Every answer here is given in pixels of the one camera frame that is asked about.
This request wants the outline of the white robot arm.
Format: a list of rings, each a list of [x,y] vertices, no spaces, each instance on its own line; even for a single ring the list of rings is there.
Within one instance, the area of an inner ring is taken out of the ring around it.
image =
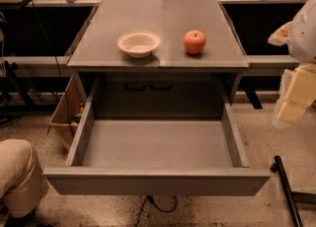
[[[280,81],[273,125],[288,128],[316,101],[316,0],[308,0],[294,18],[268,39],[286,44],[289,55],[300,61],[294,70],[285,69]]]

